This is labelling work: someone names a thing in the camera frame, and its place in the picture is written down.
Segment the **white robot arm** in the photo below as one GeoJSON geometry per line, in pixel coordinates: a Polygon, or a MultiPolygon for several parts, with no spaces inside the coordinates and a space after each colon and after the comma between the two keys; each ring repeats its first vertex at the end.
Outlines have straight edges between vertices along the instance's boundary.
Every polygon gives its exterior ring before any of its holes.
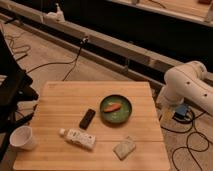
{"type": "Polygon", "coordinates": [[[207,69],[199,61],[170,68],[164,74],[165,85],[157,102],[162,106],[178,106],[188,99],[213,115],[213,87],[204,82],[207,69]]]}

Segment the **blue robot base connector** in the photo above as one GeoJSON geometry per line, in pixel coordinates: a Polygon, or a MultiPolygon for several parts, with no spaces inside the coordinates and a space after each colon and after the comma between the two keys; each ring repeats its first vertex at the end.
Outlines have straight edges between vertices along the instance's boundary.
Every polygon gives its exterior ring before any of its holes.
{"type": "Polygon", "coordinates": [[[185,104],[182,104],[176,108],[174,117],[178,119],[184,119],[188,111],[189,111],[189,107],[185,104]]]}

